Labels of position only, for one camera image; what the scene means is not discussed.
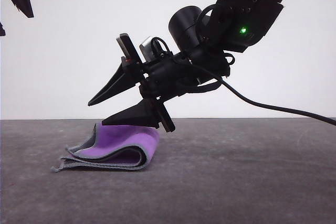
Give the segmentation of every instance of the green led light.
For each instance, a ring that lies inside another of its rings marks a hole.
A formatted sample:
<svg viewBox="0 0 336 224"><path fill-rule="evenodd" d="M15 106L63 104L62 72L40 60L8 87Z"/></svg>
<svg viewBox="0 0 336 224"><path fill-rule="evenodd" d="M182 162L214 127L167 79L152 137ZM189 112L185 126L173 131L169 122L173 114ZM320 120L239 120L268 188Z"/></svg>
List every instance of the green led light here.
<svg viewBox="0 0 336 224"><path fill-rule="evenodd" d="M247 32L247 28L246 27L242 27L239 31L240 34L245 34Z"/></svg>

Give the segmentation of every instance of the folded towel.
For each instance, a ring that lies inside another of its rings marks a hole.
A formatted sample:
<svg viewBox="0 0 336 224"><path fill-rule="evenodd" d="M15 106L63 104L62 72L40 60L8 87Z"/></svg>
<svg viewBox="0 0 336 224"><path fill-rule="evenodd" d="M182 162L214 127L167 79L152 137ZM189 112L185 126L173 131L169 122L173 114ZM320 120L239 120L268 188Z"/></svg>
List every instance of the folded towel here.
<svg viewBox="0 0 336 224"><path fill-rule="evenodd" d="M69 156L63 160L59 172L66 168L88 166L107 169L139 170L151 161L159 133L150 127L132 125L95 124L89 139L78 146L66 148Z"/></svg>

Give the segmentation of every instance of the white wall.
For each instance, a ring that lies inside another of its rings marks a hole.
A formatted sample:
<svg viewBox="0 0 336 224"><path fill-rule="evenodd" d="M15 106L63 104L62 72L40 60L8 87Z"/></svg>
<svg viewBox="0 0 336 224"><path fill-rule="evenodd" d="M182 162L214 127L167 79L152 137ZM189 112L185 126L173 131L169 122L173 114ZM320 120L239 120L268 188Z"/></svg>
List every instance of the white wall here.
<svg viewBox="0 0 336 224"><path fill-rule="evenodd" d="M168 31L183 6L216 0L31 0L27 19L2 0L2 119L105 118L138 103L133 88L87 107L120 63L115 41L130 34L139 45L160 36L177 52ZM336 0L284 0L268 35L242 54L228 82L259 102L336 116ZM166 103L172 117L278 117L255 108L224 87Z"/></svg>

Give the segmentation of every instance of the concrete floor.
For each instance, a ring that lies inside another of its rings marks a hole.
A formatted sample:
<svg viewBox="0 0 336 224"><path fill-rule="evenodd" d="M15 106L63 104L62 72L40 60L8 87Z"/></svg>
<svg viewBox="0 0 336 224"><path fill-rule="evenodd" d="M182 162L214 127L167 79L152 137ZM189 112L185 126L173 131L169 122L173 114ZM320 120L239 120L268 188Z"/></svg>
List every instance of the concrete floor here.
<svg viewBox="0 0 336 224"><path fill-rule="evenodd" d="M138 172L51 173L98 120L1 122L8 223L336 223L336 127L313 119L176 119Z"/></svg>

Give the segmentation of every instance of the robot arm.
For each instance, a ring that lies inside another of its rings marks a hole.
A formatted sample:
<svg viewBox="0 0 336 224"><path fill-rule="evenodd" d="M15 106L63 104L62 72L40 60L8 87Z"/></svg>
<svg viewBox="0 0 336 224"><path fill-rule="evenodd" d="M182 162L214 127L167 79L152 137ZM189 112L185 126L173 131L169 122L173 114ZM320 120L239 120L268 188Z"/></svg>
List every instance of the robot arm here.
<svg viewBox="0 0 336 224"><path fill-rule="evenodd" d="M167 132L172 132L175 126L163 105L165 101L186 93L212 91L223 84L253 105L311 116L336 125L334 120L309 112L253 102L221 79L230 75L230 66L235 60L224 50L244 52L259 42L281 12L281 1L217 0L203 11L196 6L184 7L169 22L169 31L180 52L173 54L162 39L150 37L140 45L146 62L141 61L130 37L121 34L117 39L125 55L121 58L121 65L88 105L100 103L140 83L143 100L103 120L102 124L158 128L161 122ZM211 79L216 81L202 85Z"/></svg>

